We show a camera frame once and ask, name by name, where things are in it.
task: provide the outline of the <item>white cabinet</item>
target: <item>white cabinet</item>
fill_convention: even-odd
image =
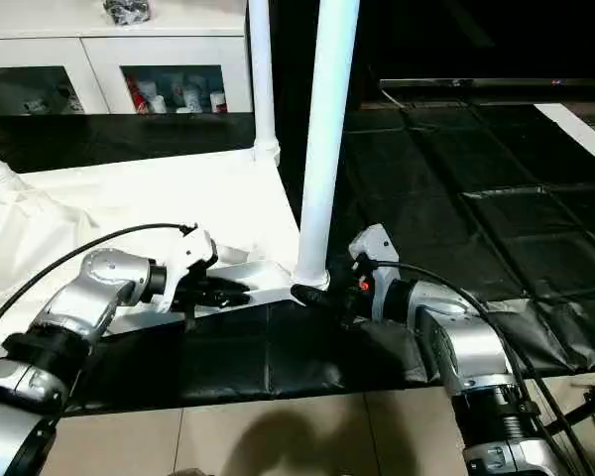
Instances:
[[[205,76],[206,94],[223,90],[228,112],[252,110],[244,37],[84,38],[82,41],[113,114],[135,112],[127,78],[140,80],[142,75],[148,75],[148,80],[160,88],[159,94],[169,101],[172,92],[159,78],[177,73],[187,84],[191,76]],[[168,105],[169,109],[183,106],[170,102]]]
[[[101,4],[0,0],[0,115],[134,113],[128,80],[152,81],[174,112],[165,78],[198,86],[203,111],[221,91],[228,112],[252,110],[246,0],[150,0],[152,18],[130,27]]]
[[[70,112],[72,94],[84,113],[108,112],[79,39],[0,40],[0,114],[26,114],[36,105]]]

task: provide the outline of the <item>shelf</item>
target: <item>shelf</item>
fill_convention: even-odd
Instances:
[[[0,0],[0,40],[81,37],[243,37],[246,0],[150,0],[152,18],[119,27],[102,0]]]

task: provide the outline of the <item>tiled floor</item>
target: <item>tiled floor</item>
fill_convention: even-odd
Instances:
[[[595,374],[547,382],[569,410]],[[594,422],[575,429],[595,462]],[[442,389],[418,389],[67,418],[43,475],[464,476],[461,444]]]

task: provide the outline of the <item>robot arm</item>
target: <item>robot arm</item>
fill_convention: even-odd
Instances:
[[[164,295],[160,307],[169,308],[186,268],[199,272],[215,263],[215,244],[206,232],[192,232],[183,244],[174,271],[119,250],[92,251],[79,275],[51,298],[27,332],[5,340],[7,356],[0,359],[0,476],[39,474],[77,377],[119,305]]]
[[[398,269],[376,267],[376,261],[399,261],[382,225],[360,233],[349,251],[364,301],[353,289],[345,304],[333,307],[349,313],[353,302],[353,318],[363,309],[365,317],[397,321],[415,334],[451,400],[468,473],[566,476],[538,433],[537,406],[521,395],[501,338],[469,302],[445,286],[402,281]],[[296,285],[292,293],[305,303],[330,305],[318,290]]]

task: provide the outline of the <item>black cloth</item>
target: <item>black cloth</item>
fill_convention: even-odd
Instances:
[[[30,172],[250,147],[253,136],[247,114],[0,118],[0,157]],[[298,216],[303,146],[282,142],[281,177]],[[339,167],[333,288],[348,275],[349,241],[382,222],[402,261],[494,302],[546,375],[595,370],[595,159],[536,109],[349,113]],[[68,411],[432,382],[399,326],[342,331],[325,312],[279,302],[199,319],[188,332],[173,324],[106,339]]]

